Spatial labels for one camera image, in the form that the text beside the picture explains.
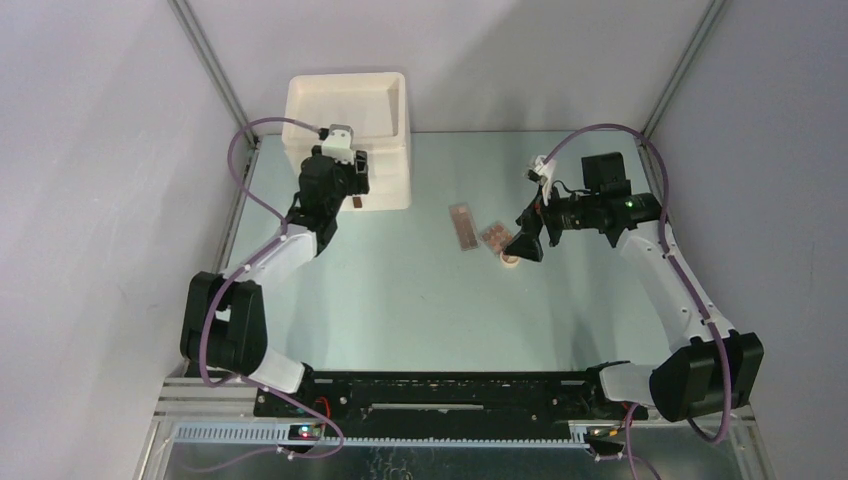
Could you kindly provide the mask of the round cream compact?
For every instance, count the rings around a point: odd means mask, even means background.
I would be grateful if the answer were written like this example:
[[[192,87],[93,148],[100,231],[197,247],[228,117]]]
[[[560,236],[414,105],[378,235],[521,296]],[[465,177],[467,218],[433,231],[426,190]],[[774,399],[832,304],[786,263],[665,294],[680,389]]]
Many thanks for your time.
[[[521,259],[519,257],[516,257],[516,256],[510,256],[510,255],[501,255],[500,256],[500,262],[505,268],[509,268],[509,269],[515,268],[519,265],[520,261],[521,261]]]

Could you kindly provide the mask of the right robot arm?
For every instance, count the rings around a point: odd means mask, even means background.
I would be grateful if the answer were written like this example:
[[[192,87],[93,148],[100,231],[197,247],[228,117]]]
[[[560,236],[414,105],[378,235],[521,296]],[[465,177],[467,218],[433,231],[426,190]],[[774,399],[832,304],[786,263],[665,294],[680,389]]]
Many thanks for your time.
[[[581,392],[585,411],[606,418],[622,402],[639,403],[677,422],[749,405],[764,357],[761,340],[738,332],[710,300],[661,219],[661,202],[650,192],[633,192],[620,153],[584,157],[581,166],[583,189],[562,195],[555,186],[555,161],[543,155],[530,161],[526,177],[537,192],[517,218],[519,232],[504,252],[539,262],[541,233],[556,246],[565,231],[597,231],[636,270],[670,350],[657,366],[598,366],[599,380]]]

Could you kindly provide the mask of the white drawer organizer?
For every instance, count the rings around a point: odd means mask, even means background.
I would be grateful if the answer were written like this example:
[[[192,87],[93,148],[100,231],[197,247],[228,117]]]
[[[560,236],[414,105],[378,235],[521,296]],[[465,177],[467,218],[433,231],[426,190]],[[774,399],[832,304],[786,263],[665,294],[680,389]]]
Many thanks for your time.
[[[411,130],[406,79],[399,72],[300,75],[288,85],[285,116],[352,129],[351,147],[368,154],[370,192],[343,211],[405,210],[411,195]]]

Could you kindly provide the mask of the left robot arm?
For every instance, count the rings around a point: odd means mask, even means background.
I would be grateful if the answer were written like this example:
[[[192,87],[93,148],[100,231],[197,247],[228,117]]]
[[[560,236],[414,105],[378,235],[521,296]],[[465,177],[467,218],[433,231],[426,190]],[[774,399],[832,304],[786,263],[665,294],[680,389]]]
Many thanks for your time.
[[[312,411],[316,390],[303,381],[308,365],[269,345],[262,286],[284,282],[320,255],[338,229],[344,201],[369,192],[367,153],[350,155],[315,147],[301,164],[299,190],[283,225],[235,267],[200,272],[189,283],[183,357],[278,390],[278,404],[292,416]]]

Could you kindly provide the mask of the small square blush palette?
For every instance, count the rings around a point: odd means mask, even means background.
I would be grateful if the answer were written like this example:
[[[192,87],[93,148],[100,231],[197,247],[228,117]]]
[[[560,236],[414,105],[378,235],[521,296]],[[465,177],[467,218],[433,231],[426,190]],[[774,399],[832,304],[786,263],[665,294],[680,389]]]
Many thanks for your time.
[[[504,248],[512,241],[513,234],[502,222],[495,222],[479,232],[482,242],[495,254],[500,256]]]

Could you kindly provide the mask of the long eyeshadow palette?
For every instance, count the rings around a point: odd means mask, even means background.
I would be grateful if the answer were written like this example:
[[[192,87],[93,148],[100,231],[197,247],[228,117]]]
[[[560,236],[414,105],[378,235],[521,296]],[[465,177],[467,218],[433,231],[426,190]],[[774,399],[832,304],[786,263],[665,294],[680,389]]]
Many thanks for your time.
[[[478,248],[477,231],[469,205],[467,203],[451,205],[449,216],[457,235],[460,250],[469,251]]]

